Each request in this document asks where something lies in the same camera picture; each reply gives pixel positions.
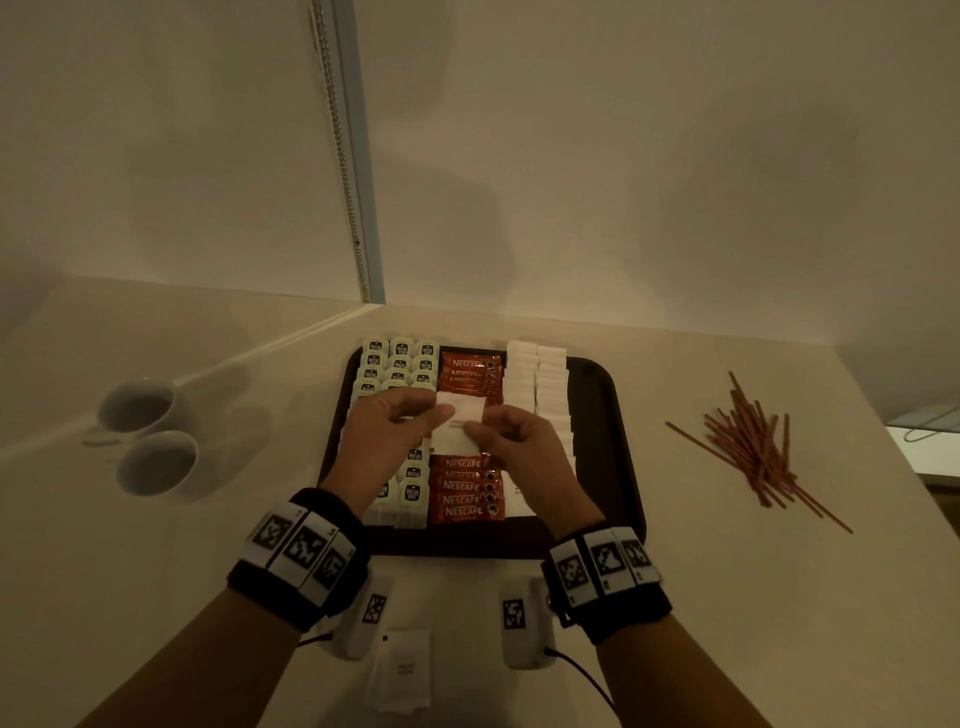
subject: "black tray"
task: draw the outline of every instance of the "black tray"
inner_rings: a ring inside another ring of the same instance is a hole
[[[353,381],[360,365],[358,349],[347,363],[333,426],[326,441],[320,480],[326,477],[337,457],[340,430],[347,418]],[[441,352],[500,354],[486,349],[441,347]],[[584,490],[614,525],[629,525],[646,541],[647,523],[636,488],[634,465],[630,460],[627,435],[620,418],[613,380],[603,367],[590,359],[569,356],[567,397],[574,432],[577,479]],[[539,518],[511,518],[494,522],[448,523],[425,529],[367,526],[371,552],[392,556],[444,556],[481,559],[542,559],[553,545],[550,531]]]

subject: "mug handle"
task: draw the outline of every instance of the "mug handle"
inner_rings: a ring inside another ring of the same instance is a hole
[[[123,445],[123,440],[116,432],[94,425],[86,431],[80,444],[85,448],[112,448],[115,445]]]

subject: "pile of stir sticks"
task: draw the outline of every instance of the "pile of stir sticks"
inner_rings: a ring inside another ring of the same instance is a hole
[[[853,533],[848,525],[797,485],[797,476],[790,471],[790,415],[783,415],[781,451],[774,437],[780,416],[773,415],[767,419],[758,401],[750,404],[747,400],[733,372],[730,372],[730,379],[733,382],[730,392],[733,409],[729,414],[717,409],[717,417],[704,415],[704,423],[709,430],[707,439],[720,452],[672,423],[666,426],[746,475],[747,482],[764,508],[773,507],[773,503],[786,508],[785,500],[791,503],[799,500],[820,518],[827,516],[848,533]]]

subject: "hand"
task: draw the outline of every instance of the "hand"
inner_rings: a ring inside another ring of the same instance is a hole
[[[499,458],[554,538],[603,520],[577,482],[556,430],[543,417],[502,404],[485,409],[482,424],[464,424],[464,432]]]
[[[437,395],[428,389],[399,387],[354,403],[340,451],[320,487],[346,503],[359,518],[376,499],[414,448],[434,429],[453,417],[449,404],[435,407]],[[401,420],[404,415],[418,415]]]

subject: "white controller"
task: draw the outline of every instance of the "white controller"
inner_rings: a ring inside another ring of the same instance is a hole
[[[548,594],[542,576],[511,579],[500,588],[500,644],[510,669],[541,669],[557,661],[543,654],[545,647],[557,646]]]
[[[371,571],[360,594],[333,628],[333,639],[324,643],[327,651],[342,660],[362,660],[373,644],[393,589],[392,576]]]

